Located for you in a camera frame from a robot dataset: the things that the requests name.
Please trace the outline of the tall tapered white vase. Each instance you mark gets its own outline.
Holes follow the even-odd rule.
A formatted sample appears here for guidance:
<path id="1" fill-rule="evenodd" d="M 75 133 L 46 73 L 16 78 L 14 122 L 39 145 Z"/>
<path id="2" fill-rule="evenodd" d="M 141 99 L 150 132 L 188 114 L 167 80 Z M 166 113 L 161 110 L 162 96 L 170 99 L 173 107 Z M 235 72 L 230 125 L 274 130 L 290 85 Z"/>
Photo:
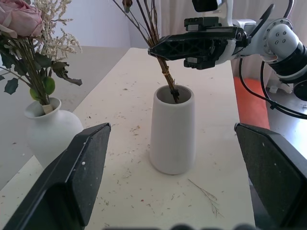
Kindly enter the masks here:
<path id="1" fill-rule="evenodd" d="M 169 175 L 186 173 L 196 158 L 194 93 L 182 85 L 177 89 L 177 103 L 168 86 L 153 97 L 149 158 L 154 168 Z"/>

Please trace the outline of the pink rose bouquet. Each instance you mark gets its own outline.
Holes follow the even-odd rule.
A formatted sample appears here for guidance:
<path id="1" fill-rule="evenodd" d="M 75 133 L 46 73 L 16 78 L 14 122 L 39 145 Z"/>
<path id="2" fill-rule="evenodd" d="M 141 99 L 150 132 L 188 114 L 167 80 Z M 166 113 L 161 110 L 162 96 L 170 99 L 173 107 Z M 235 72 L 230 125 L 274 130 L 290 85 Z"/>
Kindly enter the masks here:
<path id="1" fill-rule="evenodd" d="M 66 59 L 76 54 L 80 43 L 70 33 L 56 28 L 66 26 L 65 18 L 72 0 L 0 0 L 0 71 L 13 74 L 4 91 L 16 92 L 19 82 L 30 89 L 31 97 L 43 108 L 50 108 L 50 95 L 55 90 L 52 74 L 81 86 L 80 79 L 68 76 Z"/>

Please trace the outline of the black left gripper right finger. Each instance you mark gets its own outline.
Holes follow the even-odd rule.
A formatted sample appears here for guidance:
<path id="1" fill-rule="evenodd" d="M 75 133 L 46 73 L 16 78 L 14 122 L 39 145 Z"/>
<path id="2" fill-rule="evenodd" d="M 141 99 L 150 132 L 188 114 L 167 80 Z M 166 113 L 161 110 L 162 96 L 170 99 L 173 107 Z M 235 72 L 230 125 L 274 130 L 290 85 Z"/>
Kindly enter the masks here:
<path id="1" fill-rule="evenodd" d="M 281 134 L 237 123 L 249 179 L 275 226 L 307 230 L 307 159 Z"/>

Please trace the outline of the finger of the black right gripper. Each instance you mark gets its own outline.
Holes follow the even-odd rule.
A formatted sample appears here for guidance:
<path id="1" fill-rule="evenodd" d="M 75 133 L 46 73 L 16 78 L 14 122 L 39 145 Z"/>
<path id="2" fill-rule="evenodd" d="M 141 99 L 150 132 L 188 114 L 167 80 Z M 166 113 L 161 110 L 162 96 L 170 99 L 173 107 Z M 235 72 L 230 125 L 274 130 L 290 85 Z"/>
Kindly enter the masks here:
<path id="1" fill-rule="evenodd" d="M 193 42 L 202 40 L 236 40 L 237 33 L 237 26 L 210 27 L 203 31 L 189 31 L 184 34 L 164 36 L 159 40 L 159 43 Z"/>
<path id="2" fill-rule="evenodd" d="M 178 60 L 205 56 L 213 44 L 209 39 L 162 40 L 150 48 L 148 54 L 164 60 Z"/>

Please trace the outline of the dried brown twig bouquet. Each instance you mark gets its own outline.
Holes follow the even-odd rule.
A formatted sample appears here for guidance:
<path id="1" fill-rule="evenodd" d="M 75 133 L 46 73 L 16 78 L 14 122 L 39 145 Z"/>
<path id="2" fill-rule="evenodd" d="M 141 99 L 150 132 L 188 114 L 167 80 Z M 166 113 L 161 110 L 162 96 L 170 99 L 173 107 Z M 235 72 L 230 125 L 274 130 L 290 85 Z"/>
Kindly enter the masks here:
<path id="1" fill-rule="evenodd" d="M 158 14 L 156 10 L 155 0 L 112 0 L 113 3 L 121 10 L 121 12 L 128 18 L 128 20 L 139 31 L 146 44 L 152 48 L 158 44 L 160 38 L 158 32 Z M 136 2 L 137 10 L 141 13 L 141 19 L 138 20 L 132 13 L 133 3 Z M 157 61 L 161 67 L 162 74 L 164 75 L 169 86 L 170 93 L 175 103 L 179 101 L 179 92 L 175 87 L 175 81 L 169 72 L 169 66 L 166 60 L 158 57 Z"/>

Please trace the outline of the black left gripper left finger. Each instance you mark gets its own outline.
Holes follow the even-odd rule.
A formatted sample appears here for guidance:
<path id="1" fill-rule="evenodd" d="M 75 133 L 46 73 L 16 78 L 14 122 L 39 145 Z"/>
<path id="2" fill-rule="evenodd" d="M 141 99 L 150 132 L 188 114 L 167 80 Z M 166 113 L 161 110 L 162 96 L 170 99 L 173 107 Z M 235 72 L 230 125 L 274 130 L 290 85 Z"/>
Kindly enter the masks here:
<path id="1" fill-rule="evenodd" d="M 102 181 L 109 123 L 77 134 L 47 166 L 3 230 L 84 230 Z"/>

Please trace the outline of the white curtain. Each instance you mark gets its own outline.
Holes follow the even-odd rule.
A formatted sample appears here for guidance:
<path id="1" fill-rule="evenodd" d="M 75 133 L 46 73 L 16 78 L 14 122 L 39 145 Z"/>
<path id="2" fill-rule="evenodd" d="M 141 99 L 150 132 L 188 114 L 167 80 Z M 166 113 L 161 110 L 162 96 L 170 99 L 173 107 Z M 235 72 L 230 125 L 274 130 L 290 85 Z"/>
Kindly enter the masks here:
<path id="1" fill-rule="evenodd" d="M 252 19 L 257 21 L 270 4 L 274 9 L 271 19 L 281 18 L 289 0 L 234 0 L 234 19 Z M 184 19 L 207 16 L 194 10 L 192 0 L 155 0 L 158 13 L 158 30 L 160 36 L 182 34 L 185 32 Z M 307 0 L 294 0 L 292 11 L 288 18 L 294 25 L 294 31 L 299 39 L 307 45 Z"/>

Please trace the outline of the loose dried sprig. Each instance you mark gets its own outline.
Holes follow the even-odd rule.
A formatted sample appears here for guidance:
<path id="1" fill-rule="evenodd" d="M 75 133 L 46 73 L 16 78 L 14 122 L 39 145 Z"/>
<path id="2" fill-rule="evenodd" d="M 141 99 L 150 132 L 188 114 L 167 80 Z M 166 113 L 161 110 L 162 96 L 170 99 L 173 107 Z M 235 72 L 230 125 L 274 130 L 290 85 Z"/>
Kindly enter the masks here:
<path id="1" fill-rule="evenodd" d="M 204 194 L 204 196 L 207 198 L 208 202 L 210 203 L 212 213 L 215 215 L 215 217 L 216 218 L 218 218 L 218 217 L 224 218 L 224 216 L 222 215 L 222 213 L 220 212 L 220 210 L 218 208 L 219 204 L 218 204 L 217 197 L 214 196 L 213 194 L 207 192 L 205 189 L 201 188 L 200 186 L 198 186 L 191 179 L 188 178 L 188 181 L 190 183 L 192 183 L 194 186 L 196 186 Z"/>

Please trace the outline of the round-bellied white vase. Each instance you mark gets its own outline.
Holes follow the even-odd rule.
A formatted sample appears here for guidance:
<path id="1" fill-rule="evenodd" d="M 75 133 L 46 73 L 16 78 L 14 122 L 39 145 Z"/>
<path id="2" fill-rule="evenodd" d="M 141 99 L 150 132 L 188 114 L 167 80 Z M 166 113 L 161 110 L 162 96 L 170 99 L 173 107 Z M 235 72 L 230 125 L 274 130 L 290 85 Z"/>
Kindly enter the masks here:
<path id="1" fill-rule="evenodd" d="M 61 101 L 50 98 L 50 105 L 31 103 L 24 115 L 30 119 L 27 143 L 43 168 L 55 160 L 71 143 L 75 135 L 83 131 L 80 119 L 72 112 L 61 110 Z"/>

